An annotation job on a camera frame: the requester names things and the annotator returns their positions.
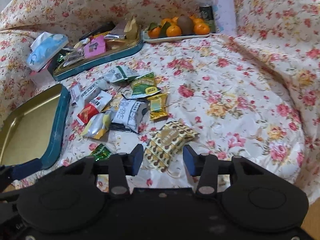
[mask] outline yellow label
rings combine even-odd
[[[153,94],[154,92],[158,91],[158,89],[156,87],[148,87],[146,88],[146,95],[150,95]]]

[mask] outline kiwi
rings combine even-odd
[[[193,21],[188,16],[180,16],[177,20],[177,25],[180,27],[182,35],[193,34]]]

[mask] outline gold candy wrapper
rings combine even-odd
[[[144,157],[153,167],[165,172],[171,158],[197,134],[185,124],[170,121],[152,136],[144,151]]]
[[[165,109],[165,104],[167,102],[168,94],[157,94],[147,99],[150,101],[150,120],[159,119],[162,117],[167,117],[168,113]]]

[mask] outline screw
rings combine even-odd
[[[127,192],[127,189],[123,186],[116,186],[111,189],[111,192],[115,195],[122,195]]]
[[[208,195],[214,192],[214,188],[210,186],[202,186],[198,189],[201,194]]]

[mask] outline fruit tray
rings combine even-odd
[[[192,39],[192,38],[206,38],[209,36],[210,36],[210,33],[206,35],[186,35],[186,36],[150,39],[148,33],[143,32],[142,39],[147,43],[160,43],[160,42],[181,41],[181,40]]]

